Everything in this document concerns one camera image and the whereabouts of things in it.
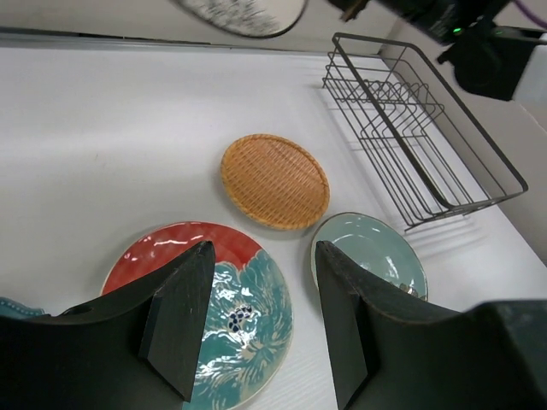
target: table surface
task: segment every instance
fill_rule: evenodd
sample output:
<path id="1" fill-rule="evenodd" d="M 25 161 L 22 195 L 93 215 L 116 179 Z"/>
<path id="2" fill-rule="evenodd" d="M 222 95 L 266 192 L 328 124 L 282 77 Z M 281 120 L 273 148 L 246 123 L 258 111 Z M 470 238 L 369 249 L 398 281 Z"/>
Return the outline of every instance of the table surface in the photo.
<path id="1" fill-rule="evenodd" d="M 329 109 L 321 89 L 327 58 L 23 45 L 0 48 L 2 296 L 60 313 L 98 296 L 109 269 L 146 232 L 182 220 L 233 226 L 278 262 L 295 320 L 284 365 L 241 408 L 334 410 L 309 268 L 314 228 L 274 231 L 246 218 L 226 197 L 219 169 L 237 138 L 289 138 L 329 178 L 326 217 L 361 212 L 403 233 L 381 183 Z M 496 207 L 404 236 L 425 268 L 430 302 L 463 310 L 547 297 L 547 269 Z"/>

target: metal wire basket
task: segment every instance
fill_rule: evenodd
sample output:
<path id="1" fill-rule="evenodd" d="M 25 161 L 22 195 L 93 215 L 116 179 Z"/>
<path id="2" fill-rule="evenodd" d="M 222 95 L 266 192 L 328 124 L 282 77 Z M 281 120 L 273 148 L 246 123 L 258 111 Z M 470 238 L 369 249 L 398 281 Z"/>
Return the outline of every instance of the metal wire basket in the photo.
<path id="1" fill-rule="evenodd" d="M 336 33 L 332 41 L 335 49 L 328 54 L 323 87 L 408 229 L 471 214 L 528 190 L 526 181 L 420 49 L 343 33 Z M 343 47 L 351 41 L 362 42 L 363 47 L 376 45 L 379 52 L 351 55 Z M 427 72 L 434 81 L 421 79 Z M 462 172 L 471 173 L 472 184 Z"/>

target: rack wire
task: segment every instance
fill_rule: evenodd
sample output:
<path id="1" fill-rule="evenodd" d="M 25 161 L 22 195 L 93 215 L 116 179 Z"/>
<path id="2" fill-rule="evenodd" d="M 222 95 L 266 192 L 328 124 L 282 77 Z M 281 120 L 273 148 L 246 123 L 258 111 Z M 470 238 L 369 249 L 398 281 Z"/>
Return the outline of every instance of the rack wire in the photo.
<path id="1" fill-rule="evenodd" d="M 328 54 L 323 87 L 408 229 L 471 214 L 528 190 L 526 181 L 420 49 L 343 33 L 336 33 L 332 41 L 335 49 Z M 343 44 L 350 41 L 362 42 L 363 48 L 376 45 L 380 52 L 366 58 L 349 54 Z M 434 81 L 422 80 L 427 72 Z M 462 178 L 462 171 L 473 176 L 472 184 Z"/>

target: woven brown plate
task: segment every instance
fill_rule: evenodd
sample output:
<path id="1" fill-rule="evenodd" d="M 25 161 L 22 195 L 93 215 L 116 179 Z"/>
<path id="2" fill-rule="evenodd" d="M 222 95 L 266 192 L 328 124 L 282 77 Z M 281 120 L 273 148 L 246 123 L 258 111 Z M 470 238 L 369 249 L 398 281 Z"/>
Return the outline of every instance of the woven brown plate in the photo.
<path id="1" fill-rule="evenodd" d="M 252 219 L 278 229 L 312 226 L 325 213 L 325 173 L 306 150 L 281 137 L 254 134 L 230 145 L 222 182 L 232 201 Z"/>

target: wall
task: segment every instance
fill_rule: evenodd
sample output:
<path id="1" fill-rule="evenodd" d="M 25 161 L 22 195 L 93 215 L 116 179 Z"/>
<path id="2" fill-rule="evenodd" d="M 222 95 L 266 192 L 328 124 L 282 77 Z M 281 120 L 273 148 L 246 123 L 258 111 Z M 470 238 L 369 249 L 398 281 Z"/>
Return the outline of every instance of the wall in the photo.
<path id="1" fill-rule="evenodd" d="M 547 18 L 545 0 L 526 2 Z M 512 5 L 499 15 L 497 23 L 533 27 Z M 432 61 L 441 53 L 438 45 L 401 21 L 396 23 L 390 38 L 418 45 Z M 385 53 L 389 55 L 390 50 L 386 49 Z M 439 71 L 530 185 L 529 192 L 504 203 L 501 208 L 542 260 L 547 261 L 547 107 L 522 106 L 516 102 L 469 95 L 458 88 L 450 67 L 439 67 Z M 421 75 L 429 81 L 426 72 Z M 447 113 L 450 114 L 453 105 L 448 100 L 442 103 L 447 104 Z"/>
<path id="2" fill-rule="evenodd" d="M 112 36 L 326 51 L 337 31 L 386 37 L 396 17 L 370 4 L 359 20 L 344 24 L 326 0 L 309 0 L 296 27 L 280 38 L 249 40 L 208 27 L 169 0 L 0 0 L 0 26 Z"/>

